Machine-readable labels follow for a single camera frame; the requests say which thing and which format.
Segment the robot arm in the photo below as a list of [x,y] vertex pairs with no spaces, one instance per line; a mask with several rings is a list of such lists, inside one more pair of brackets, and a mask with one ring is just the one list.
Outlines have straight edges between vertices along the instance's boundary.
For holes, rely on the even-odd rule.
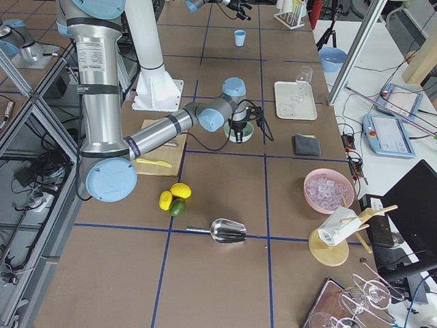
[[252,6],[248,1],[243,0],[186,0],[185,5],[190,13],[196,12],[203,5],[207,3],[216,3],[217,5],[224,5],[225,7],[233,10],[236,13],[236,18],[239,18],[242,21],[251,20],[251,17],[248,16],[245,12],[246,9],[252,10]]
[[[76,43],[86,140],[81,146],[87,192],[102,202],[127,197],[137,183],[132,161],[195,125],[209,132],[246,122],[244,81],[230,77],[209,103],[179,106],[183,82],[166,71],[151,1],[58,1],[57,28]],[[126,17],[140,66],[136,110],[166,116],[131,136],[123,136],[121,59],[117,41]]]

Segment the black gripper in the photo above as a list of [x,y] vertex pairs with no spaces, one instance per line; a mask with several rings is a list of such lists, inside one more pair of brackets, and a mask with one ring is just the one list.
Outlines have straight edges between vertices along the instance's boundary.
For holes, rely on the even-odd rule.
[[261,107],[254,105],[246,106],[239,112],[235,112],[228,119],[230,135],[234,135],[235,143],[243,142],[244,130],[249,127],[250,122],[254,122],[261,131],[264,130],[264,111]]
[[233,10],[236,13],[236,17],[240,20],[251,20],[251,17],[246,14],[245,10],[252,10],[252,6],[243,0],[230,0],[227,4],[227,7],[230,10]]

